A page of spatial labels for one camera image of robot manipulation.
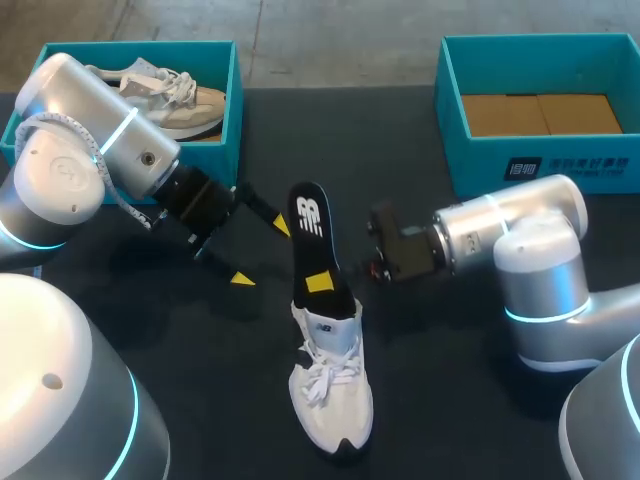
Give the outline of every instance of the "shoe insole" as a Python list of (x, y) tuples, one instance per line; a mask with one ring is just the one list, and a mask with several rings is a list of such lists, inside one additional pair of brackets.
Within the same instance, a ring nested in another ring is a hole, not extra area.
[(329, 201), (320, 185), (304, 182), (291, 189), (289, 226), (295, 306), (335, 319), (353, 317), (355, 299), (336, 261)]

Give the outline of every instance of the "shoe tongue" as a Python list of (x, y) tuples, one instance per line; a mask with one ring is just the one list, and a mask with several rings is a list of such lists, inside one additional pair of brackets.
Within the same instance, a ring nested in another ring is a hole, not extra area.
[(357, 340), (355, 318), (336, 320), (305, 310), (307, 330), (316, 347), (334, 355), (344, 355)]

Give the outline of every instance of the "shoelace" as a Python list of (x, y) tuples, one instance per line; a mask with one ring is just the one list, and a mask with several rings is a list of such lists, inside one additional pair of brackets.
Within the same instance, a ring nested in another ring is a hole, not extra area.
[(314, 351), (309, 340), (306, 340), (302, 348), (313, 360), (309, 368), (309, 379), (302, 387), (302, 393), (307, 397), (309, 406), (314, 407), (324, 402), (332, 385), (344, 385), (351, 383), (360, 373), (360, 357), (355, 356), (359, 342), (356, 342), (347, 353), (337, 361), (324, 353)]
[(196, 81), (187, 72), (178, 73), (168, 68), (158, 69), (158, 78), (162, 78), (162, 87), (151, 92), (151, 95), (161, 95), (175, 88), (165, 107), (170, 103), (191, 104), (196, 98)]

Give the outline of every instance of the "logo on box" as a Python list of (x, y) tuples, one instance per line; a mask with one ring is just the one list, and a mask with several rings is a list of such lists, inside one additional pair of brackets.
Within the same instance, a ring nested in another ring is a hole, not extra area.
[(542, 157), (513, 157), (509, 160), (505, 180), (533, 180), (538, 176)]

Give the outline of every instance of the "black mat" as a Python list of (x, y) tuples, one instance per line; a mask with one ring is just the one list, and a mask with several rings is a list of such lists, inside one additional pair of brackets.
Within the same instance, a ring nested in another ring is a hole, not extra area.
[[(371, 203), (403, 222), (454, 202), (432, 88), (248, 90), (242, 175), (285, 211), (319, 182), (343, 267), (371, 252)], [(589, 198), (583, 243), (592, 289), (640, 280), (640, 197)], [(154, 236), (103, 208), (44, 279), (70, 295), (146, 385), (171, 434), (173, 480), (564, 479), (557, 420), (580, 374), (534, 374), (514, 359), (490, 268), (382, 288), (352, 276), (364, 305), (375, 422), (369, 454), (336, 467), (296, 420), (292, 256), (239, 213), (214, 249), (259, 288), (230, 288), (188, 258), (186, 232)]]

